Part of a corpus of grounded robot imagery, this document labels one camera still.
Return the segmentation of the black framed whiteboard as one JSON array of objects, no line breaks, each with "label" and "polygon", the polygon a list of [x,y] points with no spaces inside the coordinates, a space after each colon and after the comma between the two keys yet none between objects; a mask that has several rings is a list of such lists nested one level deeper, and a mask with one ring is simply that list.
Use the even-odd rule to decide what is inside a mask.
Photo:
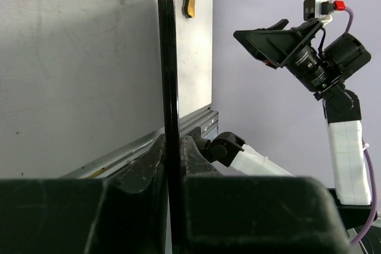
[{"label": "black framed whiteboard", "polygon": [[158,19],[160,25],[161,74],[166,140],[165,168],[168,177],[171,244],[173,253],[183,253],[175,0],[158,0]]}]

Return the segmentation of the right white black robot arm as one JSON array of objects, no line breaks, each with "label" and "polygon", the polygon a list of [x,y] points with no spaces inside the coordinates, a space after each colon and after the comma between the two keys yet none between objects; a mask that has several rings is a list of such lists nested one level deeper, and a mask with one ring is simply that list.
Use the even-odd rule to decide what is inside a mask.
[{"label": "right white black robot arm", "polygon": [[266,66],[287,69],[322,102],[335,186],[330,191],[346,228],[370,227],[377,217],[374,172],[363,141],[358,96],[345,81],[364,67],[371,55],[348,32],[330,45],[313,48],[324,30],[318,19],[287,28],[283,19],[268,28],[237,30],[234,38]]}]

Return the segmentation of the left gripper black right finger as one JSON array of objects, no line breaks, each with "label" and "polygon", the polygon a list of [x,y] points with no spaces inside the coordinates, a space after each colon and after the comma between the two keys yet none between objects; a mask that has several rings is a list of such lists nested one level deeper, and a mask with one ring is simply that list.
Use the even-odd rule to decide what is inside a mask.
[{"label": "left gripper black right finger", "polygon": [[348,253],[329,191],[311,177],[222,175],[180,141],[186,253]]}]

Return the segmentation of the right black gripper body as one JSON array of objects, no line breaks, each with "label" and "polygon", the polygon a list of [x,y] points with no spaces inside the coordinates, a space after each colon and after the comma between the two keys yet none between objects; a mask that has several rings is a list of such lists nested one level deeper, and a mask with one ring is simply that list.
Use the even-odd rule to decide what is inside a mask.
[{"label": "right black gripper body", "polygon": [[308,20],[298,27],[277,31],[281,37],[277,67],[287,69],[313,93],[328,88],[341,75],[338,67],[323,59],[311,44],[320,30],[325,30],[320,20]]}]

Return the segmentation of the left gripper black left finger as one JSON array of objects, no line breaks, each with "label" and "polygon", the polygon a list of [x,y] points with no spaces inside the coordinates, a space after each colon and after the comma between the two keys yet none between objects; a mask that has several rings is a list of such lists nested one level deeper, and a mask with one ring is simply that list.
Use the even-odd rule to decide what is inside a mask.
[{"label": "left gripper black left finger", "polygon": [[1,181],[2,253],[164,253],[165,137],[107,178]]}]

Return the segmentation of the yellow black whiteboard eraser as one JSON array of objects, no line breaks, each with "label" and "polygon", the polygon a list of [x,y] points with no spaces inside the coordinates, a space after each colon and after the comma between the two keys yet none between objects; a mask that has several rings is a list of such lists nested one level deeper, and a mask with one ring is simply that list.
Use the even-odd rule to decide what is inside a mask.
[{"label": "yellow black whiteboard eraser", "polygon": [[196,14],[196,0],[183,0],[182,12],[186,18],[194,18]]}]

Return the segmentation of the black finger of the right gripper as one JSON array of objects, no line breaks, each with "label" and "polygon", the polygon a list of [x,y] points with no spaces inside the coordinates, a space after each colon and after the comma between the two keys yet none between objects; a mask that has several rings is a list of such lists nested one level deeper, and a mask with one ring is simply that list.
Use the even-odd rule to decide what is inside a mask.
[{"label": "black finger of the right gripper", "polygon": [[264,28],[264,30],[266,30],[266,31],[283,30],[288,24],[289,24],[289,20],[288,19],[281,19],[276,24],[274,24],[274,25],[272,25],[270,27]]},{"label": "black finger of the right gripper", "polygon": [[233,37],[255,59],[271,68],[282,68],[305,45],[308,29],[237,30]]}]

